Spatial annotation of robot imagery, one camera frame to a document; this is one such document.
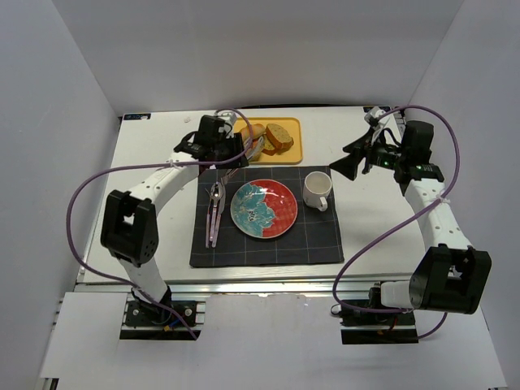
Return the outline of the orange white bagel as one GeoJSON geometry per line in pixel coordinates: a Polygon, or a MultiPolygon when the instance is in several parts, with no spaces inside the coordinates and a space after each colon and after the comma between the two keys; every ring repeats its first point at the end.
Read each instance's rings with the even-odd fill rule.
{"type": "Polygon", "coordinates": [[[259,160],[262,151],[264,150],[264,145],[265,140],[263,136],[253,141],[253,144],[246,153],[246,157],[250,163],[259,160]]]}

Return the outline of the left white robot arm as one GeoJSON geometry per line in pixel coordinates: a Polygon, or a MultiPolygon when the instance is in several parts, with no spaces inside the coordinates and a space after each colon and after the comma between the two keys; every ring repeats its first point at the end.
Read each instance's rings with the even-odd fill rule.
{"type": "Polygon", "coordinates": [[[238,110],[203,115],[198,130],[174,147],[166,165],[127,191],[109,193],[102,219],[101,245],[127,272],[140,301],[165,305],[169,294],[154,259],[158,249],[158,214],[207,167],[246,167],[242,136],[233,132],[238,110]]]}

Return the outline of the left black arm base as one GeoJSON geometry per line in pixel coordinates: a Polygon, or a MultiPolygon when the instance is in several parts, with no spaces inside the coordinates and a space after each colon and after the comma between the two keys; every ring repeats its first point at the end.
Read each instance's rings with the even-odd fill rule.
{"type": "MultiPolygon", "coordinates": [[[[173,296],[171,308],[186,322],[196,337],[200,336],[206,303],[173,296]]],[[[119,332],[121,340],[195,341],[189,329],[177,316],[150,304],[142,305],[128,296],[119,332]]]]}

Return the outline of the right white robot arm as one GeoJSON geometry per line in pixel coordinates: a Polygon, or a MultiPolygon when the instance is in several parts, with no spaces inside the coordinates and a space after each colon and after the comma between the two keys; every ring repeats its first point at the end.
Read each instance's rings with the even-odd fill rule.
{"type": "Polygon", "coordinates": [[[418,224],[425,254],[407,281],[383,282],[379,301],[365,313],[405,313],[433,310],[473,314],[479,306],[492,267],[486,251],[477,250],[463,234],[449,205],[440,169],[430,162],[434,128],[423,121],[406,124],[401,141],[389,145],[384,129],[375,124],[343,148],[345,157],[330,168],[354,180],[358,166],[369,172],[382,167],[411,206],[411,221],[418,224]]]}

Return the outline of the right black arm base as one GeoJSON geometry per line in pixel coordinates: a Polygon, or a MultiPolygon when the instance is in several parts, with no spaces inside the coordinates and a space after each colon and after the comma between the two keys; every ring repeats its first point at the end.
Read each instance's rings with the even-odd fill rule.
{"type": "Polygon", "coordinates": [[[381,303],[380,282],[340,283],[336,294],[342,303],[334,303],[331,316],[340,321],[344,345],[417,344],[418,332],[412,313],[386,313],[381,303]]]}

